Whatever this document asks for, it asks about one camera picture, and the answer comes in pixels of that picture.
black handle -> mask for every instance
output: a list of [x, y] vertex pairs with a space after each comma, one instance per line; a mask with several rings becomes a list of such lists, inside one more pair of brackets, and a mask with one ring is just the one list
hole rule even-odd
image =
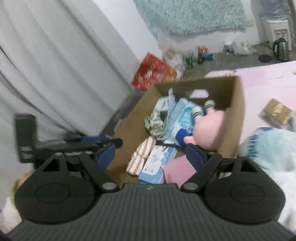
[[[97, 164], [93, 161], [93, 159], [90, 158], [89, 155], [82, 153], [78, 158], [101, 193], [116, 192], [119, 190], [119, 187], [107, 174], [105, 174], [103, 170], [97, 166]], [[104, 188], [104, 184], [106, 183], [107, 185], [111, 184], [111, 188]]]
[[[205, 184], [208, 182], [211, 175], [217, 169], [218, 165], [222, 161], [222, 156], [220, 154], [214, 154], [211, 158], [196, 172], [191, 178], [189, 178], [182, 186], [181, 190], [183, 192], [197, 193], [199, 192]], [[187, 183], [195, 183], [196, 188], [187, 189], [185, 185]]]
[[272, 51], [274, 53], [274, 56], [276, 56], [277, 58], [279, 57], [279, 43], [280, 43], [280, 41], [276, 40], [276, 41], [274, 41], [274, 43], [272, 45]]

black device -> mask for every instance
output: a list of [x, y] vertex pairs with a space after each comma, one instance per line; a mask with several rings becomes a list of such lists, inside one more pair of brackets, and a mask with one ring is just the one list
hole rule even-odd
[[77, 156], [84, 151], [97, 152], [105, 145], [122, 146], [121, 139], [81, 141], [85, 138], [79, 133], [68, 133], [64, 139], [41, 142], [37, 139], [36, 117], [31, 114], [15, 115], [15, 133], [20, 163], [33, 163], [39, 168], [46, 159], [55, 153]]
[[[179, 190], [175, 184], [125, 184], [119, 189], [94, 163], [93, 154], [53, 155], [17, 190], [15, 205], [23, 222], [8, 237], [12, 241], [293, 237], [277, 223], [285, 205], [283, 191], [250, 158], [207, 153], [204, 157], [207, 161]], [[69, 158], [75, 158], [76, 167]], [[71, 176], [69, 168], [81, 177]], [[218, 179], [222, 172], [231, 175]]]

blue gripper pad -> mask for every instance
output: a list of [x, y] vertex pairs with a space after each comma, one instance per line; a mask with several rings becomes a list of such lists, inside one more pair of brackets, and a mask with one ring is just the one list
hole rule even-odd
[[109, 147], [107, 147], [106, 150], [104, 150], [102, 153], [99, 154], [97, 165], [102, 170], [106, 170], [106, 168], [109, 166], [109, 164], [114, 159], [114, 157], [115, 157], [115, 145], [112, 144]]
[[186, 146], [185, 155], [196, 171], [207, 161], [207, 154], [193, 144]]

green patterned cloth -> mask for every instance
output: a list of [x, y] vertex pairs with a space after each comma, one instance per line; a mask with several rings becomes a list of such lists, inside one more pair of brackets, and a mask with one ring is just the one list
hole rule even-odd
[[164, 133], [163, 121], [158, 110], [154, 109], [151, 116], [146, 116], [144, 123], [146, 130], [151, 136], [158, 137]]

pink doll head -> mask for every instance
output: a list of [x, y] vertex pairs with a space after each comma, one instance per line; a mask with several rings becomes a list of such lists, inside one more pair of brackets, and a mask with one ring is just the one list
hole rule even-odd
[[195, 125], [192, 136], [184, 137], [186, 144], [192, 143], [210, 151], [219, 148], [222, 141], [226, 114], [223, 110], [216, 111], [214, 106], [214, 101], [207, 101], [205, 103], [207, 112], [205, 116], [201, 114], [201, 107], [197, 106], [192, 109], [192, 114], [195, 115]]

